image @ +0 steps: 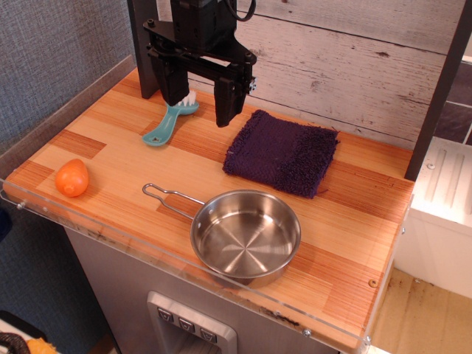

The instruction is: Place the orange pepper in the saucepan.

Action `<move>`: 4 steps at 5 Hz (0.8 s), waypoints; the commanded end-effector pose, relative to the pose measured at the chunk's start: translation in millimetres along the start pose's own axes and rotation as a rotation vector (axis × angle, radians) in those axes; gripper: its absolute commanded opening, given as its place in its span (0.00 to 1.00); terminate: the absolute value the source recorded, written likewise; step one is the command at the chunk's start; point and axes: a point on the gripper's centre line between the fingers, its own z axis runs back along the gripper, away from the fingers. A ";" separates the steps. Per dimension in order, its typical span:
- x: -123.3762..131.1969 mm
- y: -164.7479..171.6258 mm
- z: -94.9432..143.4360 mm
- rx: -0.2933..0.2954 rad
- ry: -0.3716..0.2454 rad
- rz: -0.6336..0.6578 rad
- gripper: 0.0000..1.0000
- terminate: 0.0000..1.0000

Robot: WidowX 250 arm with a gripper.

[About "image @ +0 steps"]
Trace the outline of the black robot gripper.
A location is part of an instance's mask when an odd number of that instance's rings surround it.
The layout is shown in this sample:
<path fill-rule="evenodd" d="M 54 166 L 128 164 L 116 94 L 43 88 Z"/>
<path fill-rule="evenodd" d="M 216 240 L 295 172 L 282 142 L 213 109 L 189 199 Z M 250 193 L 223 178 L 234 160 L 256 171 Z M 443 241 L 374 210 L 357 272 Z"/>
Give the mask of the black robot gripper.
<path fill-rule="evenodd" d="M 237 24 L 249 21 L 237 13 L 236 1 L 171 1 L 171 21 L 144 23 L 148 55 L 165 102 L 174 106 L 190 92 L 188 74 L 214 83 L 216 124 L 229 125 L 243 110 L 245 94 L 254 89 L 257 57 L 235 37 Z"/>

